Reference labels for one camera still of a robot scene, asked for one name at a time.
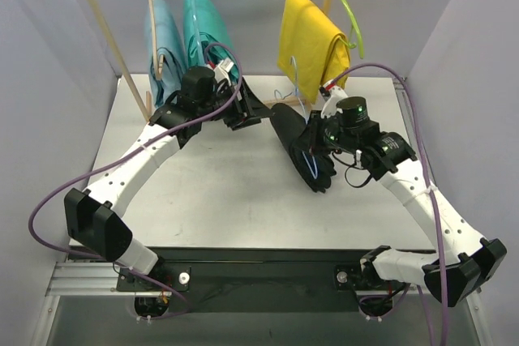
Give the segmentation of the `black denim trousers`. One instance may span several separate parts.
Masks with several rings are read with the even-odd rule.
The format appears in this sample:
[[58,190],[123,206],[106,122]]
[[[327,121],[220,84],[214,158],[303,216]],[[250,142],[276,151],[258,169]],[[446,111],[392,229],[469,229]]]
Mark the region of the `black denim trousers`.
[[268,119],[293,166],[309,188],[316,193],[325,193],[337,174],[329,156],[314,156],[307,146],[309,134],[303,115],[285,103],[277,102],[267,107],[251,90],[247,81],[242,81],[242,93],[247,116],[238,123],[238,130],[261,123]]

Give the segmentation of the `light blue wire hanger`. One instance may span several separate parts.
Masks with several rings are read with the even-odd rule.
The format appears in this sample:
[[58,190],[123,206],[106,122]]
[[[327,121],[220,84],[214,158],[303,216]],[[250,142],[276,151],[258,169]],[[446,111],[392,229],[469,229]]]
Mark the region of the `light blue wire hanger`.
[[[294,91],[283,96],[279,90],[275,89],[274,90],[275,101],[278,102],[278,101],[284,100],[287,97],[294,96],[297,99],[297,101],[302,109],[302,116],[303,116],[305,123],[307,124],[309,121],[309,114],[307,113],[305,104],[302,102],[301,93],[299,91],[298,66],[297,66],[297,59],[295,58],[295,56],[290,57],[290,65],[294,68],[294,81],[293,81]],[[305,152],[302,152],[302,157],[307,164],[311,177],[313,179],[317,179],[319,176],[319,171],[318,171],[315,157],[314,156],[309,157]]]

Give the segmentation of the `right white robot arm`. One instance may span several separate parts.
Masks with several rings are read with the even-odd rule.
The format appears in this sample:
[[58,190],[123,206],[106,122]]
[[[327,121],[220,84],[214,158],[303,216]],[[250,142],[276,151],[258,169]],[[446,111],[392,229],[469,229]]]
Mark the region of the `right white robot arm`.
[[435,251],[424,254],[380,246],[360,261],[360,280],[376,288],[384,281],[424,286],[437,301],[454,307],[488,281],[507,250],[472,228],[433,184],[405,138],[380,129],[367,101],[338,86],[321,87],[324,106],[311,114],[307,130],[316,154],[344,152],[391,192],[425,233]]

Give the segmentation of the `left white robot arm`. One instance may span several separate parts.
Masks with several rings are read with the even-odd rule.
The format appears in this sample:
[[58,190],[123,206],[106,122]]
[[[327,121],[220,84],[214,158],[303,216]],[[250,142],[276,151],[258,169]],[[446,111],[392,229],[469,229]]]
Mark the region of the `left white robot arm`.
[[251,106],[255,96],[248,86],[230,79],[236,67],[225,58],[214,65],[190,68],[180,89],[155,111],[120,164],[84,190],[71,189],[65,195],[69,237],[103,259],[136,272],[136,281],[147,290],[163,284],[164,261],[134,237],[122,218],[142,186],[205,122],[222,120],[237,130],[261,121]]

